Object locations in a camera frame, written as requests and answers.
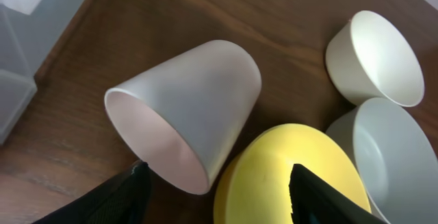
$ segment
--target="frosted plastic cup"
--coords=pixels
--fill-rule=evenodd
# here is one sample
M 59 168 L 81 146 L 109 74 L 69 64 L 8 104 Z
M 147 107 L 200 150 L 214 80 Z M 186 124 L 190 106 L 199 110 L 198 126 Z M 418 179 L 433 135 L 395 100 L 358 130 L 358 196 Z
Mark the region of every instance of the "frosted plastic cup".
M 438 223 L 438 161 L 403 108 L 370 99 L 335 121 L 327 135 L 357 167 L 374 215 L 393 224 Z
M 251 56 L 214 40 L 109 89 L 105 107 L 140 159 L 200 195 L 211 188 L 260 90 Z
M 423 73 L 411 46 L 375 12 L 353 16 L 328 44 L 326 65 L 338 91 L 353 104 L 383 97 L 412 107 L 423 99 Z

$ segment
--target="clear plastic bin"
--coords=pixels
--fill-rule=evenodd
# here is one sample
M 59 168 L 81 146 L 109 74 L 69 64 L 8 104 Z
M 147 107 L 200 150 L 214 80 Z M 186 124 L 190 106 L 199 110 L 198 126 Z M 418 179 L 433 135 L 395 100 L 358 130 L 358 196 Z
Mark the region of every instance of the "clear plastic bin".
M 36 92 L 33 73 L 0 5 L 0 145 Z

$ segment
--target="brown wooden surface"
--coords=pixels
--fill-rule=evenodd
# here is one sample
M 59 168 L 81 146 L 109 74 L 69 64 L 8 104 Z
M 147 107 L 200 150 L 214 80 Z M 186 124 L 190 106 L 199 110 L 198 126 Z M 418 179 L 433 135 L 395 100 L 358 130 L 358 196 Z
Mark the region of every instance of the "brown wooden surface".
M 105 90 L 208 40 L 245 48 L 263 79 L 232 156 L 281 123 L 324 131 L 353 108 L 330 82 L 324 50 L 359 10 L 387 17 L 411 43 L 426 95 L 409 112 L 438 151 L 438 11 L 423 0 L 93 0 L 0 148 L 0 223 L 35 221 L 136 160 L 105 114 Z M 147 223 L 212 223 L 215 187 L 194 196 L 153 181 Z

